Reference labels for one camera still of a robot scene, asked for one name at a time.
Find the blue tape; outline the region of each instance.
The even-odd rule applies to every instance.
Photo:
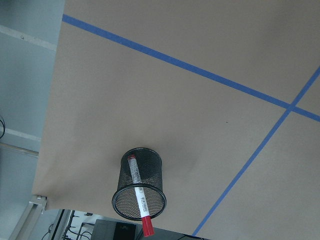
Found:
[[[275,134],[275,132],[280,127],[280,125],[284,122],[284,120],[290,114],[290,112],[293,111],[293,109],[298,104],[298,102],[301,100],[301,98],[306,94],[306,92],[311,87],[311,85],[315,82],[315,80],[317,79],[319,74],[320,74],[320,67],[315,71],[315,73],[312,75],[312,77],[309,79],[309,81],[305,84],[305,86],[302,88],[302,90],[299,92],[299,94],[295,97],[293,102],[285,110],[285,112],[282,114],[282,116],[279,118],[279,120],[275,123],[275,125],[272,127],[272,129],[269,131],[269,133],[266,135],[266,137],[263,139],[263,141],[260,143],[260,145],[254,151],[254,153],[251,155],[249,160],[244,164],[244,166],[241,168],[241,170],[237,173],[237,175],[233,178],[233,180],[230,182],[230,184],[226,187],[226,189],[223,191],[221,196],[218,198],[218,200],[214,203],[214,205],[211,207],[211,209],[205,215],[203,220],[200,222],[198,227],[194,230],[194,232],[192,234],[193,236],[197,235],[197,233],[204,226],[204,224],[210,218],[212,213],[217,209],[217,207],[222,202],[222,200],[226,197],[226,195],[230,192],[230,190],[236,184],[236,182],[239,180],[239,178],[242,176],[242,174],[244,174],[244,172],[248,169],[250,164],[255,160],[255,158],[262,151],[262,149],[266,146],[266,144],[269,142],[271,137]]]
[[[185,69],[189,72],[192,72],[192,73],[195,73],[195,74],[198,74],[200,76],[203,76],[205,78],[208,78],[210,80],[213,80],[215,82],[218,82],[218,83],[221,83],[223,85],[226,85],[228,87],[231,87],[233,89],[237,89],[243,93],[246,93],[246,94],[249,94],[251,96],[254,96],[256,98],[259,98],[259,99],[262,99],[264,101],[267,101],[269,103],[272,103],[274,105],[277,105],[279,107],[282,107],[282,108],[288,108],[289,107],[289,103],[285,102],[285,101],[282,101],[282,100],[279,100],[275,97],[272,97],[272,96],[269,96],[265,93],[262,93],[262,92],[259,92],[257,90],[254,90],[252,88],[249,88],[245,85],[242,85],[242,84],[239,84],[235,81],[231,81],[227,78],[224,78],[222,76],[219,76],[217,74],[214,74],[212,72],[209,72],[209,71],[206,71],[202,68],[199,68],[197,66],[194,66],[194,65],[191,65],[189,63],[186,63],[184,61],[181,61],[179,59],[176,59],[174,57],[171,57],[169,55],[166,55],[164,53],[161,53],[159,51],[156,51],[156,50],[153,50],[149,47],[146,47],[146,46],[143,46],[139,43],[136,43],[134,41],[131,41],[129,39],[126,39],[124,37],[121,37],[119,35],[116,35],[114,33],[111,33],[109,31],[106,31],[106,30],[103,30],[99,27],[96,27],[94,25],[91,25],[89,23],[86,23],[84,21],[81,21],[81,20],[78,20],[74,17],[71,17],[71,16],[68,16],[66,14],[64,14],[62,16],[62,21],[67,23],[67,24],[70,24],[72,26],[75,26],[77,28],[80,28],[80,29],[83,29],[85,31],[88,31],[92,34],[95,34],[95,35],[98,35],[102,38],[105,38],[105,39],[108,39],[108,40],[111,40],[113,42],[116,42],[118,44],[121,44],[121,45],[124,45],[128,48],[131,48],[131,49],[134,49],[136,51],[139,51],[141,53],[144,53],[146,55],[149,55],[151,57],[154,57],[156,59],[159,59],[159,60],[162,60],[166,63],[169,63],[169,64],[172,64],[172,65],[175,65],[179,68],[182,68],[182,69]],[[311,112],[308,112],[308,111],[305,111],[303,109],[300,109],[297,111],[297,113],[301,114],[301,115],[304,115],[305,117],[308,117],[308,118],[311,118],[313,120],[316,120],[318,122],[320,122],[320,116],[318,115],[315,115],[314,113],[311,113]]]

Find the barcode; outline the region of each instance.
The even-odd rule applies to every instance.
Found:
[[[143,206],[143,211],[148,212],[148,205],[145,197],[141,198],[142,206]]]

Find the red and white marker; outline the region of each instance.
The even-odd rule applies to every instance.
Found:
[[[131,173],[131,178],[133,183],[141,184],[142,181],[139,173],[139,168],[137,165],[137,159],[134,154],[128,156],[128,163],[129,163],[129,168],[130,168],[130,173]],[[153,234],[155,234],[155,232],[154,232],[154,227],[152,226],[152,223],[151,223],[151,218],[149,214],[149,209],[146,201],[144,188],[135,187],[134,190],[135,190],[135,196],[136,196],[136,200],[138,202],[138,206],[140,210],[143,235],[145,237],[152,236]]]

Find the black mesh pen holder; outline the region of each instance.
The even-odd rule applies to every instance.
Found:
[[[129,166],[128,158],[135,156],[135,171]],[[114,210],[123,218],[141,221],[135,188],[143,188],[149,215],[155,218],[163,212],[167,200],[162,189],[162,160],[155,151],[139,147],[129,150],[121,159],[121,169],[117,191],[112,197]]]

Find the metal bracket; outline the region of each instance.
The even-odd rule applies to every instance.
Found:
[[[40,214],[47,206],[47,197],[33,195],[18,223],[16,224],[9,240],[27,240],[37,224]]]

